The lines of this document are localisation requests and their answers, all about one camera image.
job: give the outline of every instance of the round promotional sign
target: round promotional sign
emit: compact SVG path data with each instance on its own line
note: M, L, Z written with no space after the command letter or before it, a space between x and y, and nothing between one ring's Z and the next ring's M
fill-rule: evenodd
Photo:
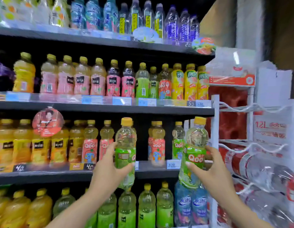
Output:
M57 134L64 125L64 118L58 110L46 108L39 111L32 122L35 134L51 137Z

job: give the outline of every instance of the pink label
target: pink label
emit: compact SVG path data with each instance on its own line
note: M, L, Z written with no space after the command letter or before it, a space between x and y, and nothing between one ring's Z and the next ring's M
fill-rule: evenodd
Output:
M134 98L135 78L131 76L122 77L122 97Z
M165 139L154 139L151 147L152 161L156 164L165 162Z
M113 139L101 139L100 142L99 142L99 160L102 160L103 159L103 156L105 155L106 153L106 150L107 150L107 147L113 143Z
M52 72L41 72L42 82L40 87L41 93L56 94L58 77Z
M117 75L107 76L107 96L119 97L121 78Z
M85 139L82 145L82 163L96 163L97 139Z
M106 78L104 76L93 74L91 76L91 91L90 95L104 96L106 91Z
M74 94L89 95L90 77L77 73L75 79Z
M58 74L58 94L74 93L74 77L68 73L60 72Z

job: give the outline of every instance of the yellow bottle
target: yellow bottle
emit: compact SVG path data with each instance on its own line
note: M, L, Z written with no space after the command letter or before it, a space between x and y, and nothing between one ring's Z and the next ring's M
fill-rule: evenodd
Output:
M61 130L52 136L51 163L64 163L67 161L67 148L69 130L64 125Z
M8 197L5 197L6 189L0 189L0 226L3 222L3 216L5 208L7 207L8 203L10 202L10 199Z
M11 164L13 160L14 129L12 119L1 119L0 164Z
M195 71L195 64L191 63L186 66L184 77L184 100L194 101L196 100L198 83L198 74Z
M44 228L52 217L52 199L46 194L46 189L39 189L37 197L32 201L27 214L27 227Z
M198 67L197 100L208 100L209 76L206 66Z
M23 228L31 200L24 196L24 190L14 193L14 200L5 209L1 228Z
M33 130L31 120L21 119L20 126L14 131L13 163L26 163L31 161L31 142Z
M183 100L184 98L184 73L182 71L182 65L175 63L173 65L173 71L171 73L172 80L172 99Z
M16 80L14 82L14 92L34 92L34 78L35 78L35 66L31 62L31 54L22 52L21 59L14 64L14 71L16 74Z
M152 136L151 163L155 166L162 166L165 164L165 130L162 127L161 121L157 121L155 128L152 130Z
M34 165L46 165L50 161L51 137L33 133L31 161Z
M75 120L74 126L70 130L69 138L69 162L82 162L82 144L84 142L84 128L82 120Z
M96 163L97 161L97 135L95 120L88 120L84 131L84 144L82 145L82 163Z

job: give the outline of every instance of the bottle with yellow label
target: bottle with yellow label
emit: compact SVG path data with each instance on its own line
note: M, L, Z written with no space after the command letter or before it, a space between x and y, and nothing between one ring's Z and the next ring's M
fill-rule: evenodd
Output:
M27 214L27 227L46 227L52 217L52 199L46 194L46 189L39 189L37 197L32 201Z
M3 222L3 216L5 212L5 208L7 207L8 203L10 202L10 199L8 197L5 197L6 189L0 189L0 226Z
M11 164L13 159L14 129L12 119L1 119L0 164Z
M5 209L1 228L23 228L31 200L24 196L24 190L14 193L14 200Z
M70 130L69 138L69 162L82 162L82 144L84 143L84 127L82 120L75 120Z
M14 71L16 74L16 80L14 82L14 92L34 92L34 78L35 78L35 66L31 62L31 54L22 52L21 59L14 64Z
M50 161L51 137L33 133L31 161L34 165L46 165Z
M197 100L208 100L209 76L206 66L198 67Z
M195 64L188 64L184 74L184 100L196 100L198 74L195 71Z
M31 161L32 136L31 120L21 119L20 126L14 131L14 164Z
M64 125L61 130L52 136L51 163L64 163L67 161L67 148L69 130Z
M171 73L172 99L183 100L184 98L184 73L180 63L173 65Z

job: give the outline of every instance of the bottle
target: bottle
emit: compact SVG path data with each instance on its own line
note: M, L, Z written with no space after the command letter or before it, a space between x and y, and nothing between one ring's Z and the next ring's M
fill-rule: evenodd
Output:
M134 98L135 77L132 62L126 61L122 77L122 97Z
M173 227L173 194L164 181L157 193L157 228L165 227Z
M5 208L1 227L21 228L26 225L31 200L24 196L24 190L16 191L13 198L14 200Z
M52 199L46 194L46 189L39 189L37 197L32 201L27 214L27 227L46 227L52 218Z
M14 148L13 120L1 119L0 122L0 164L11 164Z
M99 160L102 160L107 147L113 143L114 130L111 127L111 120L104 121L104 127L100 130L101 140L99 142Z
M118 32L118 8L115 0L107 0L104 5L104 31Z
M168 40L178 39L178 19L179 15L176 11L176 7L174 5L171 5L165 19L165 37Z
M58 68L58 94L74 94L75 68L72 64L72 57L65 55L64 61Z
M89 0L86 3L85 17L88 30L100 29L100 7L98 0Z
M187 64L186 72L184 74L184 100L196 100L198 74L195 71L195 64Z
M71 4L71 28L85 28L85 1L74 0Z
M56 94L58 86L58 66L56 56L48 54L48 60L41 66L41 93Z
M135 75L135 88L137 98L148 98L149 95L149 72L146 63L141 62L140 68Z
M36 69L31 62L31 54L22 52L20 55L21 59L14 64L16 80L14 82L13 91L33 93Z
M118 30L120 34L129 34L129 11L127 3L123 2L121 4L121 10L119 12L119 24Z
M19 127L14 130L13 163L27 163L31 161L31 142L33 130L31 120L21 119Z
M156 126L152 130L152 136L151 163L154 166L162 166L165 164L165 130L162 127L161 121L157 121Z
M115 227L116 196L114 193L98 209L97 228Z
M156 226L156 197L149 183L144 184L144 191L138 198L138 228Z
M191 224L191 191L177 181L174 197L174 222L176 227L189 226Z
M199 185L198 189L193 191L191 196L193 225L207 225L207 191Z
M204 156L206 155L205 145L208 142L208 133L204 128L206 118L195 117L194 126L191 127L185 137L185 149L183 151L179 181L190 189L197 189L200 185L198 177L192 173L185 164L186 161L194 163L197 167L203 168Z
M190 18L190 40L193 41L200 36L200 23L197 15L192 15Z
M136 197L129 187L118 200L118 228L135 228L135 225Z
M133 33L133 31L140 27L140 19L139 19L139 0L132 0L132 5L130 7L130 27L131 27L131 34Z
M144 26L154 29L154 12L153 12L150 0L145 1L143 14L144 14Z
M97 135L95 120L88 120L88 126L84 130L84 144L82 145L82 163L93 163L97 161Z
M50 161L51 138L33 133L31 161L34 165L46 165Z
M103 66L103 60L96 58L95 65L91 70L91 91L90 95L104 96L106 93L106 68Z
M171 73L168 71L168 64L165 63L162 65L159 79L159 98L171 99Z
M132 118L122 118L122 128L120 128L115 136L117 146L115 148L115 165L120 169L128 165L130 162L135 162L136 159L136 133L131 128ZM134 170L127 174L124 180L120 183L119 188L126 189L134 183Z
M74 94L89 95L91 69L88 66L86 57L79 58L80 64L76 67L76 81L74 86Z
M172 99L183 100L184 98L184 73L180 63L173 65L171 73L172 79Z
M52 0L39 0L34 18L37 24L50 24Z
M172 137L172 159L182 160L185 145L185 130L182 127L182 122L176 122Z
M190 15L187 9L183 9L181 16L178 21L179 29L179 41L189 42L190 41Z
M155 66L150 67L148 89L149 89L149 98L159 98L159 81L157 78L157 68Z
M69 130L64 125L61 130L52 136L51 163L66 163L69 143Z
M158 33L159 38L164 38L164 21L165 11L163 10L163 4L159 3L157 4L156 12L154 14L154 30Z
M51 24L53 26L69 27L69 16L67 13L67 0L55 0L52 14Z
M152 145L153 145L153 129L156 127L157 122L152 121L151 122L151 127L148 129L148 160L152 160Z
M75 120L74 126L70 130L69 138L69 162L82 162L82 145L84 143L84 128L81 120Z
M118 61L111 60L111 67L108 69L107 76L107 96L119 97L120 94L120 70L118 68Z
M206 66L198 67L197 100L208 100L209 76Z
M53 207L53 219L56 218L66 208L71 206L71 204L75 201L75 198L70 195L70 188L63 188L61 191L61 197L55 202Z
M8 197L5 197L4 195L6 194L5 189L0 189L0 226L3 222L3 217L5 214L5 208L8 206L10 203L10 199Z

